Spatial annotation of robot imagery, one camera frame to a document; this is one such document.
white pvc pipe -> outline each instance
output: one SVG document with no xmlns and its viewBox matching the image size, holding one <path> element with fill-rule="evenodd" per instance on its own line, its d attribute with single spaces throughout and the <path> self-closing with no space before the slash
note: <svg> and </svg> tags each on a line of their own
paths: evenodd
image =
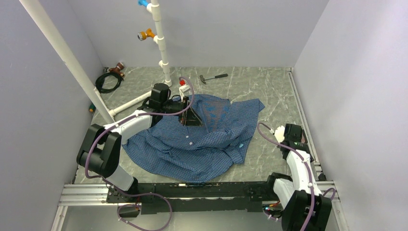
<svg viewBox="0 0 408 231">
<path fill-rule="evenodd" d="M 64 38 L 61 36 L 57 27 L 45 12 L 41 3 L 38 0 L 20 0 L 25 10 L 37 24 L 41 32 L 47 38 L 48 42 L 55 49 L 62 61 L 68 67 L 69 71 L 75 77 L 79 85 L 82 87 L 86 95 L 101 113 L 102 117 L 107 123 L 113 123 L 114 118 L 110 116 L 109 110 L 101 98 L 94 92 L 95 86 L 90 81 L 89 77 L 85 73 L 81 64 L 72 53 L 68 44 L 66 44 Z"/>
<path fill-rule="evenodd" d="M 149 96 L 151 95 L 151 93 L 152 93 L 151 91 L 149 91 L 149 92 L 147 92 L 147 93 L 144 93 L 143 95 L 139 96 L 138 98 L 136 98 L 136 99 L 134 99 L 134 100 L 131 100 L 131 101 L 125 103 L 125 104 L 122 105 L 122 106 L 119 106 L 119 107 L 117 107 L 117 108 L 115 108 L 115 109 L 110 110 L 110 111 L 109 111 L 109 114 L 111 114 L 111 116 L 115 116 L 115 115 L 118 114 L 119 112 L 121 112 L 121 111 L 123 111 L 123 110 L 125 110 L 125 109 L 127 109 L 127 108 L 130 108 L 131 106 L 133 106 L 133 105 L 135 105 L 135 104 L 137 104 L 137 103 L 139 103 L 139 102 L 145 100 L 147 97 L 149 97 Z"/>
<path fill-rule="evenodd" d="M 164 65 L 166 65 L 166 68 L 163 68 L 163 73 L 165 75 L 165 83 L 168 86 L 171 86 L 171 79 L 170 79 L 170 67 L 168 66 L 168 60 L 167 60 L 167 53 L 166 53 L 166 42 L 165 42 L 165 37 L 163 35 L 163 30 L 162 30 L 162 17 L 160 14 L 160 5 L 159 2 L 157 0 L 152 0 L 151 3 L 148 5 L 148 11 L 150 12 L 151 9 L 151 13 L 153 16 L 153 20 L 154 20 L 154 25 L 156 26 L 156 33 L 157 33 L 157 37 L 159 40 L 159 48 L 160 48 L 160 54 L 162 56 L 162 63 Z"/>
</svg>

orange valve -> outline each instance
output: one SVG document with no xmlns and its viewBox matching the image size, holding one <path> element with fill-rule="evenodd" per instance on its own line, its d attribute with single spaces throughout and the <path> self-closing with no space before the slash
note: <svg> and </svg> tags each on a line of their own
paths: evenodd
<svg viewBox="0 0 408 231">
<path fill-rule="evenodd" d="M 147 29 L 146 32 L 141 31 L 140 33 L 138 33 L 138 39 L 140 41 L 143 41 L 145 39 L 147 39 L 147 37 L 151 37 L 152 39 L 154 38 L 154 36 L 156 36 L 153 32 L 152 29 Z"/>
</svg>

black hose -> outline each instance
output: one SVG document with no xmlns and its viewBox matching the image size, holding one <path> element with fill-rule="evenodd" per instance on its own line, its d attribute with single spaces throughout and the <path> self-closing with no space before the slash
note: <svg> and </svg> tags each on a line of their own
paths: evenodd
<svg viewBox="0 0 408 231">
<path fill-rule="evenodd" d="M 111 89 L 102 88 L 103 83 L 105 82 L 105 78 L 108 77 L 108 76 L 113 76 L 113 77 L 117 78 L 117 83 L 116 83 L 116 85 L 115 85 L 113 88 L 111 88 Z M 116 90 L 116 89 L 120 86 L 120 83 L 121 83 L 122 81 L 123 81 L 123 79 L 122 79 L 122 77 L 121 77 L 118 73 L 108 72 L 108 73 L 105 73 L 105 74 L 99 76 L 99 77 L 96 79 L 95 86 L 96 86 L 96 89 L 98 89 L 98 91 L 99 91 L 101 94 L 106 94 L 106 93 L 110 93 L 110 92 Z"/>
</svg>

hammer head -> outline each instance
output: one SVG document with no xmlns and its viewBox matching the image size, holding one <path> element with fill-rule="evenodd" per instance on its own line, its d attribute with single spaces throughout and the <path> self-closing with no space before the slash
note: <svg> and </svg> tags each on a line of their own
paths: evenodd
<svg viewBox="0 0 408 231">
<path fill-rule="evenodd" d="M 200 75 L 200 80 L 201 80 L 201 82 L 203 82 L 204 84 L 206 84 L 205 78 L 203 77 L 203 75 Z"/>
</svg>

hammer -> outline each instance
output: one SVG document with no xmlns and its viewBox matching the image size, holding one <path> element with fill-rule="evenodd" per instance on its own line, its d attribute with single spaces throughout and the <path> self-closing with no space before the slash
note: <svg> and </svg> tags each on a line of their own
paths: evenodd
<svg viewBox="0 0 408 231">
<path fill-rule="evenodd" d="M 221 75 L 218 75 L 218 76 L 212 76 L 212 77 L 204 78 L 203 75 L 200 75 L 200 80 L 201 80 L 201 82 L 203 82 L 204 84 L 207 84 L 207 83 L 205 82 L 206 80 L 214 79 L 214 78 L 222 78 L 222 77 L 227 77 L 227 76 L 228 76 L 228 74 L 221 74 Z"/>
</svg>

